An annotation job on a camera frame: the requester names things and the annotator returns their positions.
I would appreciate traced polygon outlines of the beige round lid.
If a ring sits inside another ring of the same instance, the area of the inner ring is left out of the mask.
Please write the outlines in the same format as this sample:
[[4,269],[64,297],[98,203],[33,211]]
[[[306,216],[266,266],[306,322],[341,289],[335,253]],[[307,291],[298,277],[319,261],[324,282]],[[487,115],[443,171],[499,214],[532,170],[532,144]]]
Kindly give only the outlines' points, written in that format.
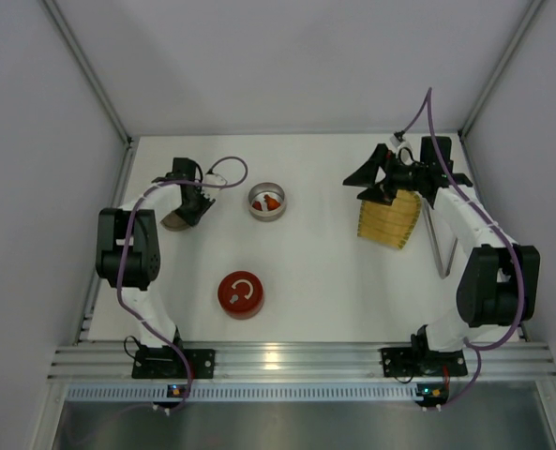
[[168,214],[163,220],[161,225],[170,232],[182,232],[190,228],[190,225],[184,221],[175,212]]

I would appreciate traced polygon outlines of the red round lid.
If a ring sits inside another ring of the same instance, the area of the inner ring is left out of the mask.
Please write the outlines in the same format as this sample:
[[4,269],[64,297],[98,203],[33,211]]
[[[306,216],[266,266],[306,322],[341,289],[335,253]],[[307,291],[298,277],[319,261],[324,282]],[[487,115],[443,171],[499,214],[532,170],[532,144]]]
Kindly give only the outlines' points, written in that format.
[[236,308],[264,302],[263,285],[258,277],[250,272],[232,272],[218,285],[218,302],[220,306],[229,305]]

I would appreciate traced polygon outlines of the metal serving tongs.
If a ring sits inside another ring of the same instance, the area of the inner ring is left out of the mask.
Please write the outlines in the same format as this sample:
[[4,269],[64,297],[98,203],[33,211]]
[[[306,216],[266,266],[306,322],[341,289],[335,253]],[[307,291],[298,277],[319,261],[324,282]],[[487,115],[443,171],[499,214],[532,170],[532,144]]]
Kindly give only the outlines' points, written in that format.
[[443,258],[442,249],[438,239],[438,233],[436,229],[436,223],[434,221],[434,217],[432,215],[432,210],[427,201],[422,201],[422,212],[424,221],[426,223],[426,227],[428,230],[428,239],[430,242],[432,255],[434,259],[434,263],[438,272],[438,275],[441,279],[446,279],[450,276],[453,263],[455,260],[456,250],[458,247],[458,239],[456,236],[453,237],[450,249],[448,252],[448,257],[445,260]]

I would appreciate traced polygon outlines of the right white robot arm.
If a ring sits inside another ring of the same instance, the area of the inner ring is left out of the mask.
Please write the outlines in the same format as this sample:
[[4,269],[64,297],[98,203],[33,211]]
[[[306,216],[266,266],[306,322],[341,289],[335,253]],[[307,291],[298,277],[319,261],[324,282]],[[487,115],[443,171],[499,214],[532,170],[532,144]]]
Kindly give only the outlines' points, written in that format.
[[473,182],[455,172],[452,140],[425,136],[414,157],[401,133],[398,147],[380,143],[359,169],[343,181],[360,188],[358,200],[391,209],[403,192],[418,195],[446,223],[467,258],[455,305],[411,335],[406,347],[384,351],[387,377],[465,376],[462,349],[478,352],[505,344],[519,325],[532,318],[540,254],[504,232],[478,200]]

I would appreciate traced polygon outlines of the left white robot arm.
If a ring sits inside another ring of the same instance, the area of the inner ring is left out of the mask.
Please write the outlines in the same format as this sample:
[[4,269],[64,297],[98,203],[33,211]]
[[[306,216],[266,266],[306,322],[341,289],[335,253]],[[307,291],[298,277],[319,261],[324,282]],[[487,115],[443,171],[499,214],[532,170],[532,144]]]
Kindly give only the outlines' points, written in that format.
[[96,271],[115,289],[120,307],[138,324],[142,351],[169,350],[177,336],[156,281],[161,269],[159,229],[179,221],[196,226],[227,180],[213,170],[176,157],[172,169],[144,193],[98,214]]

